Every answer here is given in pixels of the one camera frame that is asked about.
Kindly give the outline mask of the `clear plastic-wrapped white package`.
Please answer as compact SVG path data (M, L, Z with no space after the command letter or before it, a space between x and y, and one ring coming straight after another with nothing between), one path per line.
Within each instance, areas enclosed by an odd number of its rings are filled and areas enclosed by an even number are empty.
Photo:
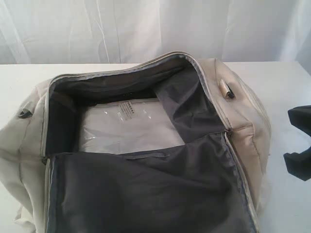
M124 154L184 144L157 98L97 104L82 116L80 151Z

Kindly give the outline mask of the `beige duffel bag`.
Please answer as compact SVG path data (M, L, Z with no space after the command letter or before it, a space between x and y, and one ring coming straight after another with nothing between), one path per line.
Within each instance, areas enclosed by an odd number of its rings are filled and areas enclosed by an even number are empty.
M27 233L257 233L271 125L217 59L171 52L38 84L0 131Z

